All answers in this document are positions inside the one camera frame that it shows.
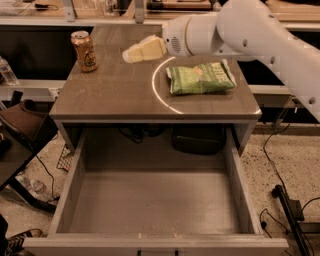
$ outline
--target cabinet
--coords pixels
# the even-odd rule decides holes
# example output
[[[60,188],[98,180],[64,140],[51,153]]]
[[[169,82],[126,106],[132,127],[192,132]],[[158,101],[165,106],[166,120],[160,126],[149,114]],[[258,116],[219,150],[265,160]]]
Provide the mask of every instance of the cabinet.
[[[168,65],[192,67],[209,56],[134,65],[124,49],[161,26],[104,25],[92,32],[98,69],[75,65],[50,115],[74,152],[48,237],[26,239],[36,255],[272,255],[287,247],[263,236],[239,154],[261,115],[235,60],[237,87],[172,96]],[[135,144],[117,125],[163,124]],[[171,146],[170,125],[223,123],[227,142],[210,156]]]

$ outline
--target cable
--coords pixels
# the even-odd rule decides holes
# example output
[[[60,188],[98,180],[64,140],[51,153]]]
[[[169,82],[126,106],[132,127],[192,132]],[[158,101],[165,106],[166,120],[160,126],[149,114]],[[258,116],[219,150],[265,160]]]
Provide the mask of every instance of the cable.
[[[275,217],[273,217],[270,213],[269,213],[269,211],[268,211],[268,209],[267,208],[264,208],[262,211],[261,211],[261,213],[260,213],[260,223],[263,223],[263,221],[262,221],[262,214],[264,213],[264,212],[266,212],[275,222],[277,222],[280,226],[282,226],[284,229],[285,229],[285,231],[286,231],[286,234],[289,234],[289,229],[283,224],[283,223],[281,223],[280,221],[278,221]]]
[[[42,160],[38,157],[38,155],[36,155],[36,158],[37,158],[37,159],[39,160],[39,162],[42,164],[42,166],[44,167],[44,169],[45,169],[45,171],[47,172],[47,174],[52,178],[52,183],[51,183],[51,196],[52,196],[52,199],[53,199],[52,201],[59,200],[59,196],[58,196],[58,197],[55,197],[55,196],[54,196],[54,193],[53,193],[53,191],[54,191],[54,181],[55,181],[53,175],[48,171],[46,165],[42,162]]]
[[[310,203],[313,202],[313,201],[316,201],[316,200],[320,200],[320,197],[312,198],[312,199],[310,199],[307,203],[305,203],[304,206],[301,208],[301,212],[300,212],[300,214],[299,214],[299,217],[302,216],[303,211],[304,211],[304,209],[307,207],[307,205],[310,204]]]
[[[279,173],[279,171],[278,171],[278,169],[277,169],[277,167],[276,167],[276,164],[275,164],[274,161],[270,158],[270,156],[269,156],[269,154],[268,154],[268,152],[267,152],[267,150],[266,150],[266,146],[267,146],[267,143],[268,143],[268,141],[271,139],[272,136],[284,132],[285,130],[287,130],[287,129],[289,128],[289,126],[290,126],[290,123],[289,123],[284,129],[282,129],[281,131],[274,131],[273,134],[271,134],[271,135],[267,138],[267,140],[265,141],[265,143],[264,143],[264,145],[263,145],[263,152],[264,152],[264,154],[266,155],[267,159],[269,160],[269,163],[271,164],[271,166],[272,166],[274,172],[276,173],[277,177],[278,177],[279,180],[281,181],[282,186],[283,186],[283,189],[284,189],[285,194],[286,194],[287,196],[288,196],[288,192],[287,192],[287,188],[286,188],[286,186],[285,186],[285,183],[284,183],[284,181],[283,181],[283,179],[282,179],[282,177],[281,177],[281,175],[280,175],[280,173]]]
[[[276,221],[280,226],[282,226],[285,230],[286,230],[286,235],[289,234],[289,230],[286,228],[286,226],[284,224],[282,224],[280,221],[278,221],[275,217],[273,217],[269,212],[267,208],[264,208],[261,212],[260,212],[260,224],[262,229],[266,232],[266,234],[272,238],[271,234],[267,231],[266,227],[267,227],[267,223],[265,221],[262,221],[262,214],[266,212],[274,221]],[[290,254],[287,250],[284,250],[285,253],[287,253],[289,256],[293,256],[292,254]]]

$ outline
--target open drawer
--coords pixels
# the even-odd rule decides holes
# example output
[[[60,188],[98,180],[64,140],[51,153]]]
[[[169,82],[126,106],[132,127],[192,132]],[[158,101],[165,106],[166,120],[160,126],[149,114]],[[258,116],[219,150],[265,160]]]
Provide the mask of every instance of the open drawer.
[[[83,131],[37,256],[277,255],[250,201],[230,130],[214,155],[182,153],[171,130],[133,143],[115,128]]]

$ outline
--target soda can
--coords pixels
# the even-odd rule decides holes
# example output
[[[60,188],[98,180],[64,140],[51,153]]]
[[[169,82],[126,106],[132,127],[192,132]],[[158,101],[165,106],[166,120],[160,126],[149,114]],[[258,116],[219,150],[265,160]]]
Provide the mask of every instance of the soda can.
[[[97,69],[92,39],[87,31],[80,30],[71,34],[71,42],[77,54],[77,61],[83,72]]]

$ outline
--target counter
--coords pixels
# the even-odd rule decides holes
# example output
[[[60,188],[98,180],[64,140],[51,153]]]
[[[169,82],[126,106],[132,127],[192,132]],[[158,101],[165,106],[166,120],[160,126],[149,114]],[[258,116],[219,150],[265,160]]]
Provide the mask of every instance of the counter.
[[[166,56],[136,64],[123,61],[125,49],[148,35],[160,33],[161,26],[109,25],[94,29],[98,69],[83,73],[75,65],[50,113],[70,148],[76,146],[73,123],[227,122],[239,126],[242,151],[261,113],[237,62],[229,60],[238,84],[234,90],[172,96],[165,70],[168,65],[192,67],[219,59]]]

